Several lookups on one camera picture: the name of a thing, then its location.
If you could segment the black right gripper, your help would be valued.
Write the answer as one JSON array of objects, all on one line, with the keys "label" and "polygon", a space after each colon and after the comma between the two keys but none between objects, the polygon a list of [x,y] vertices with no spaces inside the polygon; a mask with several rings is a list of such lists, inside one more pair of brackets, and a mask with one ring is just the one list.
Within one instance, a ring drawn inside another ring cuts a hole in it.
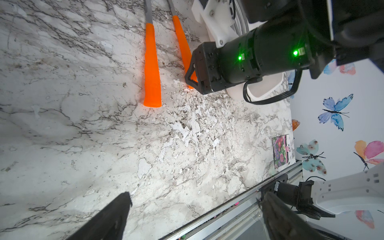
[{"label": "black right gripper", "polygon": [[214,42],[199,45],[193,51],[185,73],[188,88],[206,95],[246,82],[260,82],[255,35],[256,30],[252,30],[221,48]]}]

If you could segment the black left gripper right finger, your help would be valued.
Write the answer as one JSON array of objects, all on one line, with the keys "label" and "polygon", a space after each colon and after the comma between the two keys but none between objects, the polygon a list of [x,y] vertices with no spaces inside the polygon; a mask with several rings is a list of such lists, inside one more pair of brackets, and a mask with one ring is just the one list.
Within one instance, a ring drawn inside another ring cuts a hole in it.
[{"label": "black left gripper right finger", "polygon": [[271,240],[323,240],[276,195],[268,192],[262,201],[262,212]]}]

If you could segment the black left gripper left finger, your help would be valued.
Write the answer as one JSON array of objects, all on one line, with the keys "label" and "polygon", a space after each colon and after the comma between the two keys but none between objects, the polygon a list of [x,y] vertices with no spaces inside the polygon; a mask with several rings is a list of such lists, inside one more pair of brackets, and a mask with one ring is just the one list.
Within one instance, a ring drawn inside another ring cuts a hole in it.
[{"label": "black left gripper left finger", "polygon": [[121,240],[132,205],[130,193],[121,193],[68,239]]}]

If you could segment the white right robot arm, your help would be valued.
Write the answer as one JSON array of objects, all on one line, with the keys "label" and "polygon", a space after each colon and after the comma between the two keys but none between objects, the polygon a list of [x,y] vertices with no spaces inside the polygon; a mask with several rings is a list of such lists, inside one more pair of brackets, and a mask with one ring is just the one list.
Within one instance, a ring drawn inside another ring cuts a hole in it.
[{"label": "white right robot arm", "polygon": [[369,59],[384,68],[383,1],[241,1],[249,23],[261,25],[217,47],[205,42],[192,53],[186,83],[206,95],[263,77],[295,71],[292,88],[257,101],[267,105],[294,95],[304,70],[316,79],[335,60]]}]

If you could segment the white plastic storage tray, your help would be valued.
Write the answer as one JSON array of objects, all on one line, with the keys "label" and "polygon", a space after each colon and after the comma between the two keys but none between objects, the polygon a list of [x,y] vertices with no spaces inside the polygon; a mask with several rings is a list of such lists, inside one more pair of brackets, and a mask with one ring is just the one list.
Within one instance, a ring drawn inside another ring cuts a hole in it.
[{"label": "white plastic storage tray", "polygon": [[[240,37],[249,31],[261,26],[264,22],[256,22],[250,24],[245,14],[244,8],[240,1],[232,1],[235,4],[235,19],[231,28]],[[261,101],[266,99],[274,90],[279,88],[284,80],[284,74],[274,74],[271,76],[263,77],[263,80],[258,83],[248,84],[247,93],[251,102]],[[228,95],[235,101],[242,101],[244,84],[236,85],[226,89]]]}]

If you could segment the flower seed packet on table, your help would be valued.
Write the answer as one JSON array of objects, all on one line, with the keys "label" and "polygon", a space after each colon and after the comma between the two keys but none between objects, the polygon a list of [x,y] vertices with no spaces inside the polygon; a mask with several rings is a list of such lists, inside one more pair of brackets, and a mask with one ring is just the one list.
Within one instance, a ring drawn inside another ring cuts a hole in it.
[{"label": "flower seed packet on table", "polygon": [[291,139],[289,135],[272,138],[274,167],[276,170],[289,164],[291,158]]}]

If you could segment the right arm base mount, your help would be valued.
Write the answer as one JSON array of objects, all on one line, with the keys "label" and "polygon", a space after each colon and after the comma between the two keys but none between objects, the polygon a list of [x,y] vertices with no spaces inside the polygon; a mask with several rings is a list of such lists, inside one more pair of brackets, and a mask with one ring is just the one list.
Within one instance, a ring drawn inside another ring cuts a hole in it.
[{"label": "right arm base mount", "polygon": [[314,183],[312,180],[307,180],[295,186],[288,183],[288,175],[284,174],[282,177],[279,177],[277,180],[272,181],[259,190],[261,193],[261,201],[264,200],[267,193],[271,193],[276,195],[285,204],[296,208],[297,214],[305,215],[314,220],[335,218],[335,214],[331,214],[315,206],[313,198],[311,197]]}]

